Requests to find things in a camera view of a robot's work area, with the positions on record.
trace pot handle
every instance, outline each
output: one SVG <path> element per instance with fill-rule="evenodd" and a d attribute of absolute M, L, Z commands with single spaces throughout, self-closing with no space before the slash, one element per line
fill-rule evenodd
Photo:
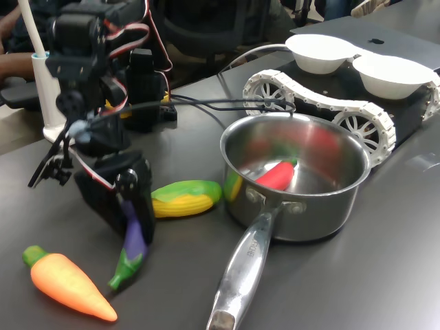
<path fill-rule="evenodd" d="M 241 237 L 220 281 L 206 330 L 237 329 L 260 281 L 280 208 L 263 206 Z"/>

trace pot rim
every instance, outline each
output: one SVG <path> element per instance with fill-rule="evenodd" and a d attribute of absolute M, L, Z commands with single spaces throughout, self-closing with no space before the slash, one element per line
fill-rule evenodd
<path fill-rule="evenodd" d="M 265 187 L 265 186 L 258 184 L 254 180 L 251 180 L 246 175 L 241 173 L 237 168 L 235 168 L 234 165 L 232 165 L 228 156 L 226 155 L 226 141 L 229 138 L 231 132 L 237 130 L 240 126 L 243 126 L 246 122 L 262 120 L 261 118 L 263 118 L 263 117 L 284 117 L 284 118 L 292 117 L 292 118 L 296 118 L 296 119 L 302 120 L 302 121 L 313 120 L 315 122 L 321 122 L 326 125 L 328 125 L 330 123 L 328 120 L 324 120 L 324 119 L 321 119 L 318 117 L 313 117 L 312 115 L 303 115 L 303 114 L 299 114 L 299 113 L 282 113 L 282 112 L 262 113 L 261 115 L 248 116 L 248 117 L 241 118 L 241 119 L 237 120 L 236 122 L 233 122 L 223 132 L 223 134 L 220 137 L 220 151 L 221 151 L 221 155 L 223 156 L 226 164 L 230 168 L 232 168 L 232 170 L 234 170 L 235 173 L 240 175 L 247 183 L 253 184 L 255 186 L 258 186 L 261 189 L 266 189 L 272 193 L 277 193 L 277 194 L 280 194 L 280 195 L 286 196 L 286 197 L 326 197 L 326 196 L 332 196 L 332 195 L 339 195 L 339 194 L 345 193 L 348 190 L 356 188 L 369 176 L 370 171 L 371 171 L 370 153 L 366 149 L 365 145 L 360 143 L 360 141 L 350 131 L 343 129 L 341 126 L 334 125 L 336 130 L 339 130 L 342 134 L 347 135 L 347 137 L 351 138 L 362 149 L 362 154 L 365 159 L 366 168 L 364 169 L 364 172 L 359 177 L 359 179 L 357 179 L 354 183 L 352 183 L 350 186 L 347 186 L 343 189 L 339 189 L 339 190 L 335 190 L 335 191 L 331 191 L 331 192 L 324 192 L 324 193 L 320 193 L 320 194 L 294 194 L 292 192 L 276 190 L 276 189 L 268 188 L 268 187 Z"/>

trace red and white wire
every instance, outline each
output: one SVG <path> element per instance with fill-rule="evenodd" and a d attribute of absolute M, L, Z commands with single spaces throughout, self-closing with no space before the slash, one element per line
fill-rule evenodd
<path fill-rule="evenodd" d="M 171 62 L 171 60 L 170 60 L 170 58 L 168 56 L 168 53 L 166 52 L 166 48 L 164 46 L 164 43 L 162 42 L 162 39 L 160 38 L 159 32 L 157 31 L 157 28 L 156 28 L 156 24 L 154 24 L 153 17 L 151 16 L 151 11 L 148 12 L 148 15 L 150 16 L 151 25 L 153 26 L 154 32 L 156 33 L 157 41 L 159 41 L 159 45 L 160 45 L 160 47 L 162 49 L 162 52 L 164 53 L 164 55 L 166 57 L 166 60 L 170 64 L 169 68 L 164 69 L 164 70 L 160 70 L 160 71 L 168 72 L 168 71 L 170 71 L 173 68 L 173 62 Z"/>
<path fill-rule="evenodd" d="M 132 50 L 136 47 L 141 46 L 145 41 L 148 40 L 150 36 L 150 28 L 147 24 L 143 23 L 132 23 L 129 24 L 125 30 L 131 30 L 131 31 L 143 31 L 145 32 L 145 36 L 143 36 L 141 39 L 136 41 L 131 41 L 130 43 L 126 43 L 125 45 L 122 45 L 114 50 L 112 50 L 109 54 L 109 58 L 115 58 L 116 56 L 121 55 L 122 53 L 125 53 L 128 50 Z"/>
<path fill-rule="evenodd" d="M 157 72 L 157 73 L 163 75 L 163 77 L 165 79 L 165 83 L 166 83 L 166 90 L 168 92 L 168 97 L 170 98 L 171 97 L 170 83 L 168 82 L 168 78 L 166 77 L 166 74 L 162 71 L 157 71 L 157 70 L 155 70 L 154 72 Z"/>
<path fill-rule="evenodd" d="M 113 190 L 115 188 L 114 184 L 108 182 L 106 179 L 104 179 L 99 174 L 97 174 L 97 172 L 95 172 L 89 165 L 87 165 L 87 163 L 84 162 L 84 160 L 79 156 L 79 154 L 77 154 L 77 152 L 73 148 L 69 147 L 69 152 L 73 156 L 75 156 L 75 158 L 80 162 L 81 166 L 84 168 L 86 173 L 90 175 L 93 180 L 99 182 L 102 186 L 104 186 L 108 190 Z"/>
<path fill-rule="evenodd" d="M 118 30 L 118 31 L 116 31 L 116 32 L 114 32 L 114 33 L 112 33 L 112 34 L 109 34 L 109 35 L 107 36 L 107 40 L 114 40 L 114 39 L 118 38 L 121 34 L 123 34 L 123 33 L 125 32 L 125 30 L 127 29 L 127 27 L 130 26 L 131 24 L 141 23 L 142 20 L 147 16 L 147 14 L 149 13 L 149 11 L 150 11 L 150 8 L 149 8 L 149 0 L 145 0 L 145 11 L 144 11 L 144 16 L 143 16 L 139 21 L 136 21 L 136 22 L 132 22 L 132 23 L 130 23 L 130 24 L 127 24 L 127 25 L 124 26 L 122 29 L 120 29 L 120 30 Z"/>
<path fill-rule="evenodd" d="M 111 110 L 98 110 L 98 113 L 101 113 L 102 115 L 106 115 L 108 113 L 118 112 L 119 110 L 123 109 L 125 107 L 125 104 L 129 100 L 129 95 L 127 93 L 127 88 L 115 77 L 112 78 L 112 81 L 124 92 L 125 98 L 124 100 L 118 104 L 117 106 L 113 107 Z"/>

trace red pepper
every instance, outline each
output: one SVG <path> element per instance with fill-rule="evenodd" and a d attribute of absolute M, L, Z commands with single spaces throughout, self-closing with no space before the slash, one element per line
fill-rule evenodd
<path fill-rule="evenodd" d="M 280 162 L 273 169 L 269 170 L 263 176 L 256 180 L 256 183 L 277 190 L 284 190 L 292 181 L 295 170 L 294 166 L 296 160 L 293 162 Z"/>

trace orange carrot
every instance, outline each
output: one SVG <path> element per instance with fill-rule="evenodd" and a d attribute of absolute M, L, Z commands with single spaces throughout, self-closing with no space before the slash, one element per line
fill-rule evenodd
<path fill-rule="evenodd" d="M 118 316 L 90 278 L 66 256 L 48 254 L 34 245 L 23 252 L 32 282 L 42 292 L 72 309 L 107 321 Z"/>

